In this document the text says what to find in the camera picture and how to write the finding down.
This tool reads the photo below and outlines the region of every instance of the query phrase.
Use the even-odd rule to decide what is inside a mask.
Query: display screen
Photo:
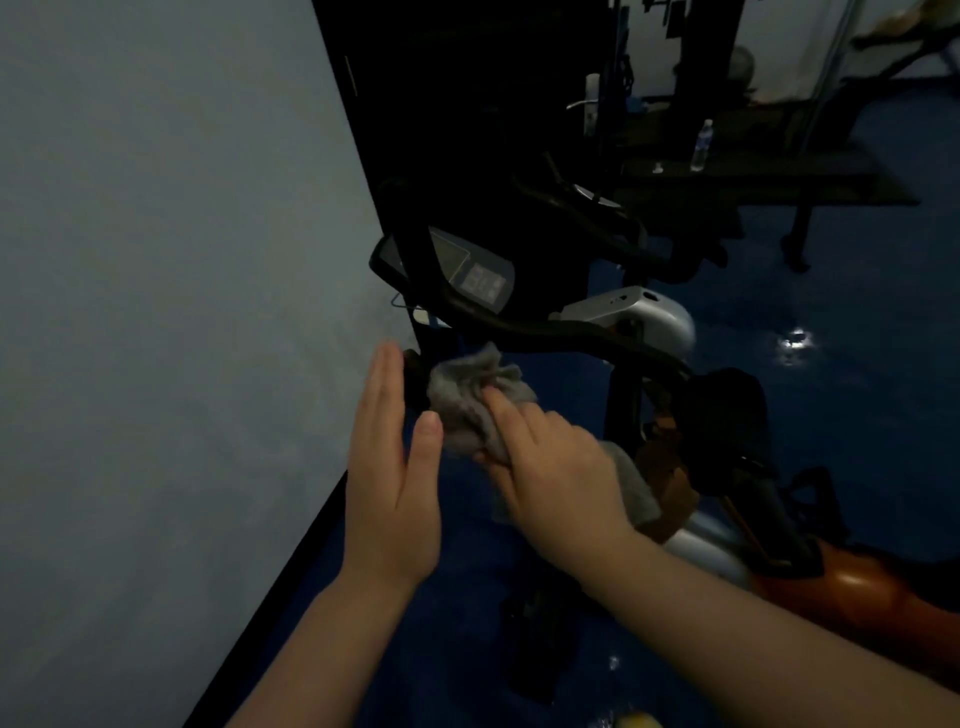
[[[460,289],[480,301],[493,305],[506,282],[507,279],[503,276],[499,276],[489,268],[484,268],[479,263],[474,263],[464,282],[460,284]]]
[[[437,259],[440,261],[440,269],[444,272],[444,278],[453,281],[453,277],[457,275],[460,266],[470,257],[470,253],[436,231],[430,231],[430,237],[433,238],[433,249],[437,251]]]

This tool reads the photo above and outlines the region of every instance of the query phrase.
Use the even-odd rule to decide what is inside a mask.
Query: hand
[[[409,598],[440,558],[437,470],[444,429],[426,411],[404,463],[403,354],[381,344],[350,436],[341,576]]]
[[[543,558],[583,581],[618,539],[634,533],[613,461],[593,435],[556,412],[517,408],[492,387],[483,397],[512,466],[485,464],[514,523]]]

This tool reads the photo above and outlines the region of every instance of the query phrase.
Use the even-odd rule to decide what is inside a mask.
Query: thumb
[[[420,502],[437,499],[437,473],[444,447],[444,426],[436,412],[426,410],[414,425],[414,436],[407,457],[407,476],[401,499]]]

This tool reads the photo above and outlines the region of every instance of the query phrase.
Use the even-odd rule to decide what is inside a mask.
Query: plastic bottle
[[[713,119],[704,122],[704,128],[697,134],[697,143],[693,147],[693,159],[690,160],[691,172],[703,172],[707,166],[707,152],[713,141]]]

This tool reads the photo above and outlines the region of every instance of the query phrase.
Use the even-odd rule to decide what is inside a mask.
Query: towel
[[[514,404],[536,402],[537,394],[523,381],[520,368],[516,364],[501,366],[500,357],[496,345],[489,343],[478,353],[442,362],[430,372],[426,394],[430,409],[444,424],[446,449],[467,457],[485,450],[493,460],[510,465],[510,453],[481,392],[484,387],[496,387]],[[604,441],[600,445],[616,466],[630,523],[640,527],[658,519],[660,506],[633,459],[615,443]],[[494,515],[498,520],[508,519],[504,503],[496,503]]]

